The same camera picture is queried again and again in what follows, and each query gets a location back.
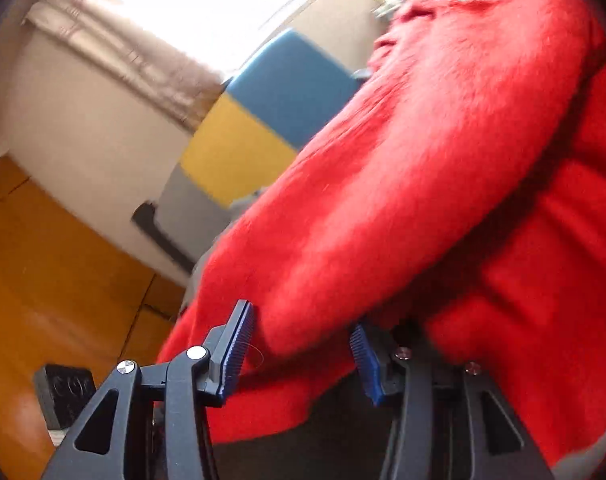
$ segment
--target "wooden floor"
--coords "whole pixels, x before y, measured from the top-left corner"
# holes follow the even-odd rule
[[[0,159],[0,467],[8,480],[38,479],[53,452],[33,373],[74,365],[99,383],[123,356],[150,364],[182,294]]]

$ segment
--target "screw head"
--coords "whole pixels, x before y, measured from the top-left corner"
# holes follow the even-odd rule
[[[397,348],[397,351],[394,352],[394,355],[397,359],[401,359],[401,361],[408,361],[412,358],[412,349],[407,346],[400,346]]]
[[[193,361],[198,361],[199,359],[203,359],[208,351],[202,346],[193,346],[192,348],[188,348],[187,357],[189,357]]]
[[[481,368],[481,365],[474,361],[470,361],[465,365],[465,373],[469,375],[479,375],[482,371],[483,368]]]
[[[120,363],[118,363],[116,370],[118,370],[119,373],[122,373],[123,375],[125,375],[125,374],[129,374],[132,370],[134,370],[134,368],[136,368],[135,362],[128,360],[128,361],[121,361]]]

